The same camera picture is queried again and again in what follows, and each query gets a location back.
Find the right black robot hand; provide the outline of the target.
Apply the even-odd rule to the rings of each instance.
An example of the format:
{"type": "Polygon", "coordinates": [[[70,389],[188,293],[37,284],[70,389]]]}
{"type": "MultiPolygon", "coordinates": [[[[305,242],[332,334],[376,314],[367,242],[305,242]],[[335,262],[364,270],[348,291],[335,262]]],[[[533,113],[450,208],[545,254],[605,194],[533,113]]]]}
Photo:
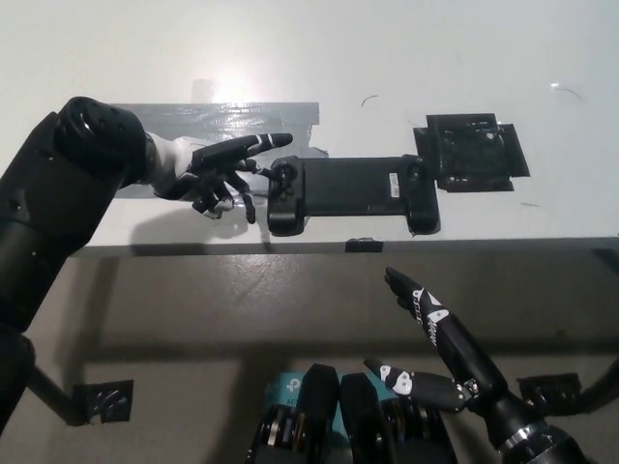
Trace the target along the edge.
{"type": "Polygon", "coordinates": [[[506,379],[457,316],[408,275],[388,267],[385,281],[422,328],[450,378],[405,370],[378,359],[364,365],[397,396],[441,412],[464,409],[483,418],[495,449],[530,422],[506,379]]]}

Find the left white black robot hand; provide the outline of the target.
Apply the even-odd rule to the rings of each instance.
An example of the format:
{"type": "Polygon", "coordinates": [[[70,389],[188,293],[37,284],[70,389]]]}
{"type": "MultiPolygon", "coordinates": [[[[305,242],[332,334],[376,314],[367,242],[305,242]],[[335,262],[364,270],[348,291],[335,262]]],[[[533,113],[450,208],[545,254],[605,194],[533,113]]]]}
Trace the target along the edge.
{"type": "Polygon", "coordinates": [[[293,142],[290,133],[262,133],[217,143],[181,136],[171,140],[145,133],[147,171],[142,182],[161,199],[190,202],[201,215],[220,219],[240,195],[250,224],[256,221],[253,194],[242,172],[271,178],[273,171],[254,159],[293,142]]]}

